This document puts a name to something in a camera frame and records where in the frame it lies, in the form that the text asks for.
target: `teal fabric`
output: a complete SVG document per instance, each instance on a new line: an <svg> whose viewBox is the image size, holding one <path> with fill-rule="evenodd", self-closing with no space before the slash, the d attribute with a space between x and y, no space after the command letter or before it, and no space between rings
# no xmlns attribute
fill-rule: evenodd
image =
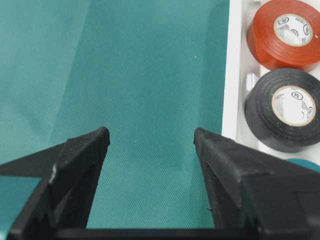
<svg viewBox="0 0 320 240"><path fill-rule="evenodd" d="M313 163L312 161L304 160L301 158L289 158L288 161L293 164L297 164L299 166L302 166L307 169L311 169L311 170L314 170L314 171L320 173L320 166Z"/></svg>
<svg viewBox="0 0 320 240"><path fill-rule="evenodd" d="M40 178L0 176L0 240L6 240L12 224L24 208Z"/></svg>
<svg viewBox="0 0 320 240"><path fill-rule="evenodd" d="M89 228L211 228L193 134L221 132L228 18L228 0L8 1L0 161L106 126Z"/></svg>

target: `black electrical tape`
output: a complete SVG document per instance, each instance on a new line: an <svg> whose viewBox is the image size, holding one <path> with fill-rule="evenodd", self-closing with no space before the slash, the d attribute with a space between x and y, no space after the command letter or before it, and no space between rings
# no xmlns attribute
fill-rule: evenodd
<svg viewBox="0 0 320 240"><path fill-rule="evenodd" d="M320 142L319 96L320 82L310 74L293 68L270 71L246 99L246 121L265 145L281 152L300 152Z"/></svg>

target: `fabric surface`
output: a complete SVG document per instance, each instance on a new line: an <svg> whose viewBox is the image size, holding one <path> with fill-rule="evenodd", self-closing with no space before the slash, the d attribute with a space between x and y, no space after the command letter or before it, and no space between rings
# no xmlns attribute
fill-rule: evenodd
<svg viewBox="0 0 320 240"><path fill-rule="evenodd" d="M89 228L211 228L193 135L221 132L228 18L228 0L6 1L0 163L106 126Z"/></svg>
<svg viewBox="0 0 320 240"><path fill-rule="evenodd" d="M289 158L288 161L293 163L293 164L297 164L299 166L302 166L302 167L305 167L307 169L311 169L311 170L314 170L314 171L320 173L320 166L315 164L312 161L304 160L304 159L301 159L301 158Z"/></svg>
<svg viewBox="0 0 320 240"><path fill-rule="evenodd" d="M0 176L0 240L6 240L12 224L40 182L36 177Z"/></svg>

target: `tape roll core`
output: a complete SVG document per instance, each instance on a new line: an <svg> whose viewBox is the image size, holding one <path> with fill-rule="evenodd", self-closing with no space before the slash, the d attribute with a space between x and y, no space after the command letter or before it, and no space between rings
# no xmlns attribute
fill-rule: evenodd
<svg viewBox="0 0 320 240"><path fill-rule="evenodd" d="M294 68L270 71L249 93L244 112L262 143L281 152L302 151L320 142L320 81Z"/></svg>
<svg viewBox="0 0 320 240"><path fill-rule="evenodd" d="M270 70L310 71L320 61L320 13L298 0L272 0L256 12L247 43L256 60Z"/></svg>

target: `black plastic part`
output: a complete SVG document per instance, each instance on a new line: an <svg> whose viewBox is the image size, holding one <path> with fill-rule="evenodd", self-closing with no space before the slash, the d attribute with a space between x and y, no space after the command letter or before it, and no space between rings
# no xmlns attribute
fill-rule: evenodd
<svg viewBox="0 0 320 240"><path fill-rule="evenodd" d="M42 178L9 239L51 239L56 228L85 228L109 144L109 131L101 127L1 165L0 175Z"/></svg>
<svg viewBox="0 0 320 240"><path fill-rule="evenodd" d="M258 240L258 234L244 229L62 229L55 240L124 239L212 239Z"/></svg>
<svg viewBox="0 0 320 240"><path fill-rule="evenodd" d="M204 158L200 158L202 174L208 195L214 227L216 229L236 229L239 227L240 210L227 193L217 176Z"/></svg>
<svg viewBox="0 0 320 240"><path fill-rule="evenodd" d="M314 119L305 126L291 126L281 121L272 108L274 93L283 86L297 86L313 98ZM262 76L245 102L245 118L253 134L267 146L296 153L320 141L320 82L312 75L293 68L281 68Z"/></svg>
<svg viewBox="0 0 320 240"><path fill-rule="evenodd" d="M48 180L43 179L13 223L7 240L51 240L54 226Z"/></svg>
<svg viewBox="0 0 320 240"><path fill-rule="evenodd" d="M99 165L101 169L109 144L109 131L105 127L65 142L49 180L54 207L91 166Z"/></svg>
<svg viewBox="0 0 320 240"><path fill-rule="evenodd" d="M64 144L9 161L0 165L0 175L48 178Z"/></svg>
<svg viewBox="0 0 320 240"><path fill-rule="evenodd" d="M195 130L194 143L202 168L211 168L240 210L240 228L257 228L264 240L306 240L319 232L319 211L307 206L308 200L319 209L319 173L202 128ZM211 179L204 177L210 195L216 189L208 188ZM209 200L217 210L234 207ZM216 218L228 224L219 214Z"/></svg>

